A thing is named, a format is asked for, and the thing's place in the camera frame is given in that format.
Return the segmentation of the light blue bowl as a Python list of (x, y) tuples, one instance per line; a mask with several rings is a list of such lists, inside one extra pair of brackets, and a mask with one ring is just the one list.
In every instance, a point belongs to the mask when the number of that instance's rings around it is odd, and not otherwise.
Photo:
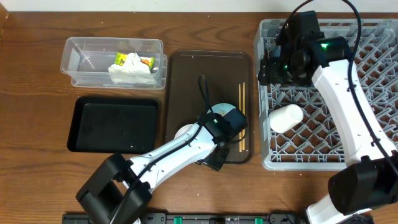
[(229, 103), (218, 103), (214, 106), (212, 106), (207, 113), (217, 113), (220, 114), (221, 116), (226, 115), (227, 113), (229, 113), (231, 110), (235, 109), (236, 107), (229, 104)]

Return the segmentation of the white cup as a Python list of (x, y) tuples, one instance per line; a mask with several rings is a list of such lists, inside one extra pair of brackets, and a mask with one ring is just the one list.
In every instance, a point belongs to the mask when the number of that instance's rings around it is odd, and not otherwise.
[(298, 105), (287, 105), (272, 111), (268, 118), (273, 131), (285, 133), (303, 120), (303, 109)]

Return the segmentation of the white tissue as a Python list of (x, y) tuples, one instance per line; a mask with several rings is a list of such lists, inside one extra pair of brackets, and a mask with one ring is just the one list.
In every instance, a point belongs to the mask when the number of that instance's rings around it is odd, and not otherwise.
[(149, 69), (149, 67), (144, 64), (131, 65), (125, 63), (123, 66), (120, 66), (113, 63), (108, 68), (109, 76), (115, 84), (130, 83), (153, 85), (155, 84), (155, 76), (151, 71), (152, 69)]

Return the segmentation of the yellow green snack wrapper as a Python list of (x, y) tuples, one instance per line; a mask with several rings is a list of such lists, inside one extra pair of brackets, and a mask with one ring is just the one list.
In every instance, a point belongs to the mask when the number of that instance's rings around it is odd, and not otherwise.
[(155, 62), (154, 57), (143, 57), (143, 56), (138, 55), (137, 53), (125, 54), (125, 53), (121, 53), (121, 52), (116, 53), (116, 58), (114, 61), (114, 63), (116, 65), (120, 65), (120, 66), (123, 66), (125, 63), (131, 64), (131, 65), (144, 64), (144, 65), (147, 65), (149, 67), (149, 69), (152, 69), (154, 62)]

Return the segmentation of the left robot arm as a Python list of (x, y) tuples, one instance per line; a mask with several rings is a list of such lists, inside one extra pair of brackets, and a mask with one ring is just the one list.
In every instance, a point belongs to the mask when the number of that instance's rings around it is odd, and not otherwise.
[(247, 127), (243, 113), (207, 113), (163, 146), (128, 160), (113, 154), (95, 170), (76, 194), (93, 223), (134, 223), (153, 191), (184, 167), (199, 163), (219, 171), (228, 146)]

